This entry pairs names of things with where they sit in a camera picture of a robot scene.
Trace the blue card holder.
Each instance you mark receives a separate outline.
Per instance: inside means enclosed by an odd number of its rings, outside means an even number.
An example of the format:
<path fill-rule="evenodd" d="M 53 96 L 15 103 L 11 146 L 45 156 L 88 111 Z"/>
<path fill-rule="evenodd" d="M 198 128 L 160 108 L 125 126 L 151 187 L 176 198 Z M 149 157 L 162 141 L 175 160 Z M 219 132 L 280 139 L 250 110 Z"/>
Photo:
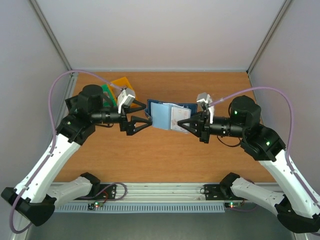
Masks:
<path fill-rule="evenodd" d="M 195 103 L 174 103 L 148 99 L 144 112 L 152 121 L 154 128 L 187 134 L 187 130 L 178 126 L 178 121 L 190 118 L 197 110 L 198 106 Z"/>

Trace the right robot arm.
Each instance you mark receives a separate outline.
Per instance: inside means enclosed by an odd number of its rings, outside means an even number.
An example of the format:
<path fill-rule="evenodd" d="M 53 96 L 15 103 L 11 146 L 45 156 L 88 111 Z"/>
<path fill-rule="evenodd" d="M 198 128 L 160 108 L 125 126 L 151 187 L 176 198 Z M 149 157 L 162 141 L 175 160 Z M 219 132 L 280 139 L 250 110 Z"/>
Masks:
<path fill-rule="evenodd" d="M 274 178 L 282 192 L 267 190 L 236 173 L 229 173 L 219 183 L 224 199 L 241 198 L 273 213 L 279 222 L 297 234 L 320 231 L 320 196 L 312 190 L 288 156 L 288 148 L 271 128 L 260 123 L 261 107 L 246 96 L 234 98 L 229 105 L 229 117 L 214 115 L 214 108 L 201 99 L 202 111 L 178 126 L 207 144 L 210 136 L 233 137 L 255 161 Z"/>

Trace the white blossom credit card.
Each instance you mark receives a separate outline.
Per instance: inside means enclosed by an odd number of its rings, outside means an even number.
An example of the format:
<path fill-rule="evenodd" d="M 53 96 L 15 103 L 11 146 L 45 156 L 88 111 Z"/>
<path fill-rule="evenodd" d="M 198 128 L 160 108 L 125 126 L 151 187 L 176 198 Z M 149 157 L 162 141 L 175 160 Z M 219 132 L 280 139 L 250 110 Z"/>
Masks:
<path fill-rule="evenodd" d="M 178 125 L 179 121 L 190 118 L 192 111 L 189 108 L 173 106 L 171 108 L 170 130 L 187 134 L 188 131 Z"/>

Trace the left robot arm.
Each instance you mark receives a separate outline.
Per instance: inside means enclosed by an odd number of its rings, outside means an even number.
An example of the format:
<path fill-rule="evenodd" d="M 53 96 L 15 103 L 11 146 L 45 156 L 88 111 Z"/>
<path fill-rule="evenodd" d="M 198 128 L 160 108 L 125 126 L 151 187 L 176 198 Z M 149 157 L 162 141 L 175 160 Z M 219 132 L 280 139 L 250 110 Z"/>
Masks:
<path fill-rule="evenodd" d="M 136 100 L 135 92 L 123 88 L 117 103 L 96 84 L 86 85 L 78 95 L 66 99 L 68 115 L 53 129 L 48 149 L 29 174 L 15 187 L 6 187 L 1 197 L 35 226 L 43 225 L 55 209 L 76 199 L 96 199 L 102 192 L 101 181 L 85 172 L 75 180 L 53 187 L 62 167 L 92 135 L 97 126 L 110 128 L 118 124 L 128 136 L 151 126 L 148 119 L 127 115 L 143 111 L 147 106 Z"/>

